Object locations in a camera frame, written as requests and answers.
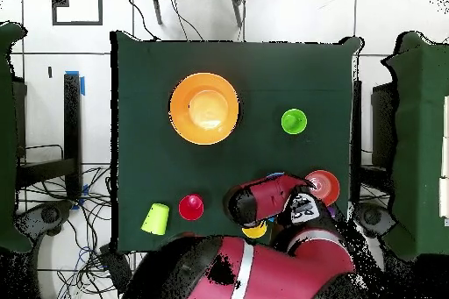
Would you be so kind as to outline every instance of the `green cup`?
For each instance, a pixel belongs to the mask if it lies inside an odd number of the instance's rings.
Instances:
[[[169,208],[163,203],[154,203],[140,227],[142,231],[162,236],[167,228]]]
[[[307,118],[305,113],[296,108],[286,110],[282,115],[281,120],[282,129],[288,134],[299,134],[307,125]]]

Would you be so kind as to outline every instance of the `green panel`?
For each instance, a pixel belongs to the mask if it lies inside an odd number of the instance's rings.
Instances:
[[[118,202],[120,250],[153,250],[183,231],[244,236],[222,206],[233,185],[288,171],[305,176],[323,168],[340,181],[339,208],[348,197],[352,55],[360,40],[343,45],[145,42],[118,32]],[[168,119],[175,85],[196,72],[223,76],[236,89],[243,115],[234,132],[212,146],[181,138]],[[290,136],[282,113],[303,110],[305,131]],[[189,193],[204,214],[178,214]],[[166,235],[140,230],[152,203],[170,207]],[[258,241],[267,243],[269,230]]]
[[[449,227],[439,217],[444,97],[449,95],[449,46],[430,45],[415,32],[387,63],[397,76],[398,144],[393,164],[393,214],[408,232],[384,239],[401,257],[449,253]]]
[[[18,143],[10,53],[12,44],[25,34],[20,25],[9,22],[0,24],[0,246],[22,253],[30,251],[32,244],[13,225]]]

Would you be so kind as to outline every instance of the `white label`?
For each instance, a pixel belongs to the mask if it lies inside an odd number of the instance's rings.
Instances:
[[[308,222],[319,217],[319,211],[313,197],[307,194],[298,194],[291,204],[291,223]]]

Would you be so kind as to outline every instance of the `orange bowl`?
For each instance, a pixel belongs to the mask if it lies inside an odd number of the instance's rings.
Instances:
[[[234,129],[239,117],[239,99],[223,77],[194,74],[175,88],[169,116],[176,132],[187,141],[213,145]]]

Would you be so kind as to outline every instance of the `chair leg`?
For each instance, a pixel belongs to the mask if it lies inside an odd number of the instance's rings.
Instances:
[[[234,8],[235,18],[237,20],[237,26],[240,28],[242,26],[242,18],[240,16],[239,5],[241,0],[232,0],[232,7]]]
[[[154,4],[154,11],[156,12],[156,18],[158,20],[158,25],[161,25],[162,17],[160,16],[159,0],[153,0],[153,4]]]

